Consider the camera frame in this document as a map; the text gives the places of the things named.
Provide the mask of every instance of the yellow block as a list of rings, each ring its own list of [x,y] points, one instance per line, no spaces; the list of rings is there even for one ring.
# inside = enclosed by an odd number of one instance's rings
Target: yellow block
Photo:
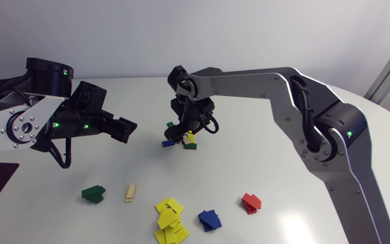
[[[156,237],[159,244],[167,244],[164,230],[161,229],[156,230],[156,232],[154,232],[154,236]]]
[[[167,240],[167,244],[172,244],[172,243],[175,243],[177,241],[175,239],[174,228],[171,228],[171,227],[165,228],[165,239]]]
[[[167,202],[169,201],[169,199],[170,199],[170,198],[167,198],[167,199],[161,201],[160,203],[156,204],[156,210],[157,210],[158,212],[161,212],[162,210],[164,210],[165,208],[167,208],[167,207],[168,207]]]
[[[175,233],[175,239],[177,240],[177,243],[179,244],[182,242],[185,238],[189,236],[189,231],[186,230],[186,228],[181,228],[177,233]]]
[[[173,211],[172,211],[172,208],[170,208],[170,207],[167,207],[167,208],[165,208],[164,210],[162,210],[161,212],[160,212],[160,214],[163,214],[163,213],[172,213]]]
[[[174,227],[174,231],[175,233],[177,233],[179,230],[181,230],[181,228],[183,228],[183,224],[181,222],[178,222],[175,227]]]
[[[178,214],[176,213],[163,213],[160,215],[157,223],[159,225],[159,228],[164,229],[165,227],[172,224],[174,221],[177,221]]]
[[[179,204],[178,201],[174,198],[169,199],[169,201],[167,202],[167,205],[169,207],[171,207],[172,210],[174,210],[178,214],[181,213],[184,209],[184,207],[181,206],[181,204]]]
[[[175,228],[175,226],[177,225],[177,223],[178,223],[178,219],[175,220],[174,222],[172,222],[171,224],[169,224],[169,227]]]
[[[195,143],[195,136],[193,134],[188,134],[188,138],[191,143]]]

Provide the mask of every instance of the robotic arm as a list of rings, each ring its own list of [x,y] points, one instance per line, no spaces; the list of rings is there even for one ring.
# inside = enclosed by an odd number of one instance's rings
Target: robotic arm
[[[110,134],[127,143],[137,124],[102,110],[106,90],[82,81],[71,95],[73,68],[28,58],[23,76],[0,80],[0,151],[31,147],[71,164],[71,138]],[[65,161],[53,139],[66,139]]]
[[[188,74],[177,66],[168,76],[176,92],[171,107],[180,123],[165,137],[180,142],[189,130],[216,133],[211,96],[269,99],[275,123],[293,142],[306,168],[326,185],[351,244],[390,244],[390,220],[371,169],[371,140],[361,110],[344,103],[325,84],[294,68]],[[215,130],[207,125],[212,122]]]

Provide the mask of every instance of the white wall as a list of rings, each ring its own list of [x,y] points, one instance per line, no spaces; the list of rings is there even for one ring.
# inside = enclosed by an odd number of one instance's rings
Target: white wall
[[[363,96],[390,57],[390,0],[0,0],[0,79],[26,57],[77,79],[294,66]]]

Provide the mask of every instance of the white table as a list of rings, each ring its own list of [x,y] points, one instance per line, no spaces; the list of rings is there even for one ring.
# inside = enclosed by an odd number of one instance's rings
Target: white table
[[[106,134],[73,139],[69,169],[32,149],[0,152],[0,162],[20,163],[0,193],[0,244],[153,244],[154,205],[166,197],[185,207],[185,244],[347,243],[324,184],[274,123],[268,101],[215,96],[219,132],[195,135],[197,150],[163,148],[166,123],[178,122],[166,78],[86,81],[107,89],[104,110],[138,123],[138,129],[127,145]],[[390,113],[333,90],[367,116],[373,170],[390,215]],[[56,144],[63,151],[64,141]],[[107,191],[94,205],[81,198],[81,190],[96,184]],[[136,197],[124,203],[129,184],[137,184]],[[248,215],[240,203],[246,192],[263,201],[256,214]],[[198,214],[211,209],[223,226],[205,233]]]

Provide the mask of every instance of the red block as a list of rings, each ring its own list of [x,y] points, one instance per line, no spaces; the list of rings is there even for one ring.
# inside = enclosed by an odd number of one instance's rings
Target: red block
[[[255,207],[252,207],[251,205],[247,204],[246,202],[243,202],[243,205],[245,206],[246,211],[248,212],[249,215],[257,212],[257,209]]]
[[[251,196],[248,193],[245,193],[245,195],[242,197],[242,200],[254,208],[261,209],[261,201],[254,194]]]

